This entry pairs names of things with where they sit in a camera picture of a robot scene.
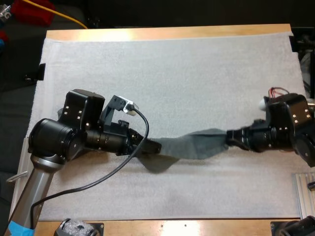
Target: blue tape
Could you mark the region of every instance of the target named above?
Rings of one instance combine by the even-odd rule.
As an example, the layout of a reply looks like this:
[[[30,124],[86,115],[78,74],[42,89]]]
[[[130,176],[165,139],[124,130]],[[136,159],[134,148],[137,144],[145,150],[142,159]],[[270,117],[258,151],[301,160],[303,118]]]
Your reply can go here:
[[[12,236],[33,236],[35,233],[35,230],[24,228],[23,226],[15,223],[14,221],[10,221],[8,228]]]

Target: white connector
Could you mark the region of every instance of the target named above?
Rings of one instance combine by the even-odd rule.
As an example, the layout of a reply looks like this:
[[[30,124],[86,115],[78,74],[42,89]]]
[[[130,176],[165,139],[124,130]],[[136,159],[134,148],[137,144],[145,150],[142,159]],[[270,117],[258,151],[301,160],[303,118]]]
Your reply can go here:
[[[133,101],[130,101],[130,100],[128,100],[124,97],[121,97],[121,96],[118,96],[118,97],[126,101],[126,105],[123,109],[123,112],[127,113],[128,115],[135,116],[137,114],[137,112],[135,112],[134,110],[131,110],[130,107],[133,106],[136,109],[139,109],[139,107]]]

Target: gray towel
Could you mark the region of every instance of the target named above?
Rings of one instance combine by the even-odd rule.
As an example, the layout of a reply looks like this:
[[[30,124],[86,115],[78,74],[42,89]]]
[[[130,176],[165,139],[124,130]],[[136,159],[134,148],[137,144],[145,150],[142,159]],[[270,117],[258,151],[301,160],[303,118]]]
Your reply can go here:
[[[202,160],[227,150],[225,138],[226,131],[207,129],[178,138],[152,139],[162,144],[161,152],[141,155],[138,159],[149,171],[160,173],[180,159]]]

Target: wooden table edge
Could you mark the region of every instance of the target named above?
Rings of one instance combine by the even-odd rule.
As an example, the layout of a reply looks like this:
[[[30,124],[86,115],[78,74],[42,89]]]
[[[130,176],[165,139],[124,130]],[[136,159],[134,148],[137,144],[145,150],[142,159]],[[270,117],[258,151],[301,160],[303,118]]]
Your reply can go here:
[[[70,29],[49,30],[47,31],[46,38],[65,41],[109,42],[257,35],[290,31],[290,24],[129,29]]]

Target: metal bracket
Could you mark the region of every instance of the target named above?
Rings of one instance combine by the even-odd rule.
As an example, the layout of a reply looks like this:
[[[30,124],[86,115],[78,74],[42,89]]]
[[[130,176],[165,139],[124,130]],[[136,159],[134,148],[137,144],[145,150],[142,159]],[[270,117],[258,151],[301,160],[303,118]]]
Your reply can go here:
[[[14,176],[12,176],[11,178],[8,178],[6,180],[7,183],[14,183],[15,181],[17,181],[19,178],[22,178],[22,177],[27,177],[29,175],[28,171],[24,171],[24,172],[21,172],[19,174],[16,174]]]

